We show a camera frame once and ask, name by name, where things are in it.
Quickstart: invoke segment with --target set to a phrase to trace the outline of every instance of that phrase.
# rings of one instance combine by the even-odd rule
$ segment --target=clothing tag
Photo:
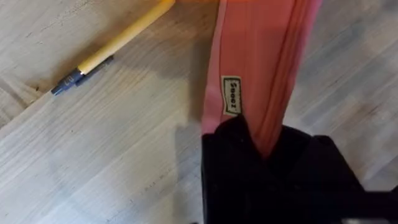
[[[236,116],[242,113],[241,77],[222,76],[224,114]]]

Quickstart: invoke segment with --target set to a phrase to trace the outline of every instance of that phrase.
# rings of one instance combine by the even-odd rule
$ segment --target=wooden floor
[[[216,2],[178,3],[90,82],[45,93],[154,3],[114,2],[0,3],[0,105],[19,114],[0,129],[1,223],[201,222]],[[398,184],[397,40],[396,0],[325,0],[285,118],[330,135],[368,189]]]

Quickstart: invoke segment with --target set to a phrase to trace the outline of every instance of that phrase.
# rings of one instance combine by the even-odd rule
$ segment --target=yellow pencil barrel
[[[88,74],[90,71],[92,71],[92,69],[116,53],[119,49],[140,34],[145,28],[155,22],[160,16],[165,14],[174,5],[174,3],[175,0],[161,0],[161,2],[151,9],[147,14],[142,16],[138,21],[129,26],[121,34],[109,41],[104,47],[99,49],[99,51],[79,64],[79,71],[81,71],[83,74]]]

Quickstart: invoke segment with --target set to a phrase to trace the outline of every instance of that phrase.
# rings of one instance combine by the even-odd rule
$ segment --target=pink fabric
[[[233,117],[224,112],[222,77],[241,79],[251,136],[267,156],[279,137],[305,40],[321,0],[221,0],[211,50],[202,132]]]

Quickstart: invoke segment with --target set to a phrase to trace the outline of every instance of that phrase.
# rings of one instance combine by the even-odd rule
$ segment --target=wood grain
[[[138,16],[139,8],[144,11],[155,2],[119,3],[113,7],[120,11],[126,8]],[[75,6],[74,10],[67,9],[68,16],[62,17],[63,26],[70,23],[77,34],[80,29],[96,29],[83,19],[95,16],[94,12],[103,22],[112,19],[99,11],[115,10],[110,7],[111,2],[87,4],[84,7],[92,7],[92,11],[79,5],[80,20],[74,18],[79,14],[74,11]],[[198,114],[192,111],[200,111],[197,105],[203,104],[200,98],[217,5],[217,2],[176,5],[123,48],[115,62],[87,85],[57,98],[46,93],[2,128],[1,220],[5,223],[200,221],[203,216],[198,209],[201,208],[200,125]],[[47,28],[53,29],[49,31],[52,34],[62,29],[56,28],[58,22],[53,26]],[[62,44],[69,40],[74,44],[79,42],[80,46],[91,39],[89,35],[61,38]],[[34,60],[41,58],[47,60],[45,64],[56,65],[55,61],[62,63],[65,59],[60,54],[71,56],[73,49],[78,51],[82,47],[76,44],[70,48],[53,49],[59,53],[44,58],[37,55]]]
[[[385,174],[398,155],[395,2],[323,3],[285,117],[331,135],[374,189],[377,177],[396,184]],[[3,1],[1,73],[48,90],[152,3]],[[0,129],[2,223],[201,222],[198,117],[216,8],[178,3],[87,84],[46,93]]]

